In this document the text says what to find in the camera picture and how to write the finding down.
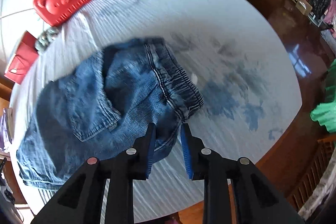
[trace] blue gripper pad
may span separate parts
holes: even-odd
[[[192,157],[190,154],[190,149],[188,145],[188,137],[185,132],[185,127],[184,124],[181,125],[181,144],[182,144],[182,149],[183,149],[183,158],[184,158],[184,165],[185,165],[185,170],[189,176],[189,179],[193,178],[193,168],[192,168]]]
[[[156,139],[156,127],[152,127],[152,134],[150,144],[148,146],[148,154],[147,154],[147,172],[146,176],[149,177],[149,174],[152,171],[153,164],[153,155],[154,155],[154,147],[155,147],[155,139]]]

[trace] screw head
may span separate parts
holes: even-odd
[[[96,164],[97,161],[98,161],[97,158],[91,157],[91,158],[88,158],[87,163],[90,165],[93,165],[93,164]]]
[[[210,150],[209,148],[203,148],[203,149],[201,150],[201,153],[202,153],[203,155],[210,155],[210,154],[211,154],[211,150]]]
[[[137,152],[135,148],[129,148],[126,150],[127,155],[134,155]]]
[[[248,158],[241,158],[239,161],[243,165],[248,165],[250,163],[250,160]]]

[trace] cardboard box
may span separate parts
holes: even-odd
[[[36,38],[31,33],[24,32],[12,51],[5,70],[5,77],[15,83],[21,84],[26,73],[39,56],[35,49],[35,41]]]
[[[297,0],[295,7],[305,16],[308,16],[312,10],[312,7],[307,0]]]

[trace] green cloth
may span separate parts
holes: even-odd
[[[336,132],[336,59],[330,65],[325,79],[325,102],[319,104],[310,117],[325,126],[329,133]]]

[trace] purple cloth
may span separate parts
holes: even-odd
[[[11,136],[8,132],[8,113],[7,108],[3,109],[3,115],[0,119],[0,149],[3,152],[8,152],[9,146],[12,143]]]
[[[327,24],[332,24],[335,15],[336,15],[336,1],[330,0],[328,13],[325,15],[324,22]]]

